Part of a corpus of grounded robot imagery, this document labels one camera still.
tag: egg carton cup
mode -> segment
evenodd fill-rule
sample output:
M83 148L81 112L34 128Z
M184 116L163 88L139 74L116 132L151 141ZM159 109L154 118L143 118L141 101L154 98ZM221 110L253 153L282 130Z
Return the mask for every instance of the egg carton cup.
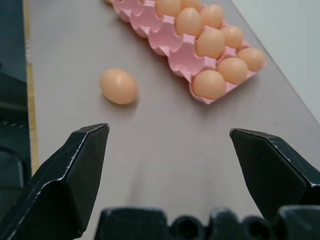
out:
M148 38L151 48L161 56L167 56L171 70L179 77L184 77L189 82L191 95L198 101L211 104L215 100L196 96L192 89L192 79L202 71L216 70L217 64L224 59L234 58L237 51L251 46L242 41L242 46L237 50L228 46L224 47L222 55L218 59L207 56L200 57L196 53L196 38L191 35L176 34L175 18L172 16L158 17L156 2L145 0L113 0L113 8L119 17L126 23L130 23L134 31L142 38ZM226 22L220 29L228 26ZM211 29L204 26L202 31ZM246 78L255 75L256 72L248 71ZM225 82L225 94L236 88L238 85Z

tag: pink egg carton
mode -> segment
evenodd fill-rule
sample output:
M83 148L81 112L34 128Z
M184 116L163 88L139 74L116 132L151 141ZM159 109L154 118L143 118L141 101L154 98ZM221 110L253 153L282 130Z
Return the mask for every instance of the pink egg carton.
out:
M161 56L167 56L171 70L178 76L184 77L189 82L191 95L198 101L211 104L215 100L196 96L192 90L192 79L205 70L216 70L217 64L224 59L236 57L236 49L225 46L224 52L218 59L207 56L200 57L196 53L196 38L191 35L176 34L175 18L172 16L158 17L156 2L145 0L113 0L113 8L119 17L126 23L130 23L135 32L142 38L148 38L151 48ZM243 40L238 51L251 46ZM256 72L248 71L247 79ZM230 92L238 85L226 82L226 92Z

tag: black plastic part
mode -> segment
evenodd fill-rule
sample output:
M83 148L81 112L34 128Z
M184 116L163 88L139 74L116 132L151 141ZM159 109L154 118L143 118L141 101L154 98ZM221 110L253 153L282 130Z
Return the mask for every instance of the black plastic part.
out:
M206 237L204 226L193 216L178 217L170 227L170 231L179 240L202 240Z
M242 222L242 227L246 240L276 240L270 223L260 217L247 217Z
M320 172L280 137L232 129L247 188L264 218L285 205L320 204Z
M0 222L12 204L17 200L22 190L19 187L0 186Z
M319 240L320 206L284 206L275 217L279 240Z
M110 208L102 211L94 240L173 240L159 209Z
M108 134L107 124L84 127L72 133L42 164L3 217L0 240L81 237L99 189Z
M243 232L237 216L227 208L213 210L207 228L207 239L242 240Z
M28 125L27 84L1 72L0 120Z

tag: egg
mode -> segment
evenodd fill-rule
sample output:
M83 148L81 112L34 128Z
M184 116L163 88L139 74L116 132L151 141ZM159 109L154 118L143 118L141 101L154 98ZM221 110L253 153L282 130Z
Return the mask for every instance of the egg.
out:
M103 95L115 104L129 104L138 95L134 77L119 68L108 69L101 75L100 89Z
M259 72L265 64L264 53L257 48L246 48L239 51L236 55L239 59L243 60L250 71Z
M160 18L164 15L176 17L181 11L181 0L156 0L155 9Z
M248 66L241 59L230 57L218 64L217 71L226 82L238 85L247 79Z
M208 29L201 33L195 42L195 51L199 57L218 59L225 49L225 37L220 30Z
M221 29L221 32L224 35L225 45L238 49L242 46L244 39L244 32L237 26L226 26Z
M224 10L216 4L204 7L200 12L202 25L219 29L225 18Z
M192 91L198 97L216 100L225 95L226 83L219 72L205 70L193 79Z
M201 10L199 0L181 0L181 9L194 8L197 11Z
M201 28L200 14L192 7L183 9L175 18L175 31L179 36L188 34L197 38Z

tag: screw hole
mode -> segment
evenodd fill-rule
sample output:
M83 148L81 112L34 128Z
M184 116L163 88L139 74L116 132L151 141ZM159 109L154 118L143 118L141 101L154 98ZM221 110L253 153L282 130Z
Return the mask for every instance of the screw hole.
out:
M198 226L190 220L182 221L178 226L178 235L186 240L195 239L199 235Z

